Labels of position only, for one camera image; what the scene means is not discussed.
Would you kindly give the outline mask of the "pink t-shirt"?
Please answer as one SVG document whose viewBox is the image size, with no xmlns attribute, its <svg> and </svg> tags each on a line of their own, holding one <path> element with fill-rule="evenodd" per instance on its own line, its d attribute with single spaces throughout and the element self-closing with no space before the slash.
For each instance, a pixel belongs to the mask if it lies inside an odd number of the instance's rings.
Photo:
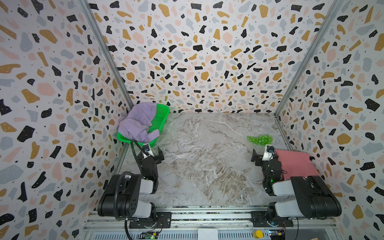
<svg viewBox="0 0 384 240">
<path fill-rule="evenodd" d="M 275 150 L 282 163 L 283 179 L 291 177 L 320 176 L 310 161 L 310 154 L 294 151 Z"/>
</svg>

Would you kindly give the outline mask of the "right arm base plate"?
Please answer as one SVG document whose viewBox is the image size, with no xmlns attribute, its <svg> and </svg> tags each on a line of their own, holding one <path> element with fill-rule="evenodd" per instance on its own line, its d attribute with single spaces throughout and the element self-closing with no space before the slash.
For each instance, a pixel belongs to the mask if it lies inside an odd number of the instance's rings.
<svg viewBox="0 0 384 240">
<path fill-rule="evenodd" d="M 252 211 L 251 222 L 255 228 L 267 227 L 293 227 L 293 221 L 289 218 L 279 217 L 273 212 L 268 211 Z"/>
</svg>

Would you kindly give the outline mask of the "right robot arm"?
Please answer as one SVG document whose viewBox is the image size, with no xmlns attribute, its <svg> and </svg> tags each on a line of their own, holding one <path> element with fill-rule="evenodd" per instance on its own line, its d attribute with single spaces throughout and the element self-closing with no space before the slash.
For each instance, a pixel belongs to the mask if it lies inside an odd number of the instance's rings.
<svg viewBox="0 0 384 240">
<path fill-rule="evenodd" d="M 261 155 L 252 152 L 251 162 L 261 167 L 262 185 L 269 196 L 292 197 L 268 205 L 262 221 L 270 226 L 291 226 L 293 218 L 325 220 L 341 215 L 340 202 L 320 177 L 309 154 L 267 145 Z"/>
</svg>

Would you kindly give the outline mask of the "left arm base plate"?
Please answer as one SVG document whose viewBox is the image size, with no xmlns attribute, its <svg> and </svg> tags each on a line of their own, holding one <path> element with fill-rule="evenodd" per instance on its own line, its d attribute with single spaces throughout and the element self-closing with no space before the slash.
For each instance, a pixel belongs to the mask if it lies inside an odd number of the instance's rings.
<svg viewBox="0 0 384 240">
<path fill-rule="evenodd" d="M 139 218 L 129 223 L 130 229 L 169 229 L 172 222 L 171 212 L 151 213 L 149 218 Z"/>
</svg>

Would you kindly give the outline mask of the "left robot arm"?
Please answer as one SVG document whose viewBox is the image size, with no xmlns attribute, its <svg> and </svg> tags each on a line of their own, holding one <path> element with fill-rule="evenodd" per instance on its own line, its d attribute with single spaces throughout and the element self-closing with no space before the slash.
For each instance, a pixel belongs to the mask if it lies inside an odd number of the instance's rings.
<svg viewBox="0 0 384 240">
<path fill-rule="evenodd" d="M 149 226 L 157 222 L 155 204 L 143 202 L 139 196 L 156 193 L 159 185 L 158 165 L 164 160 L 164 154 L 158 149 L 158 154 L 152 155 L 149 145 L 143 148 L 144 152 L 134 155 L 141 173 L 123 172 L 112 176 L 97 207 L 99 216 L 138 221 Z"/>
</svg>

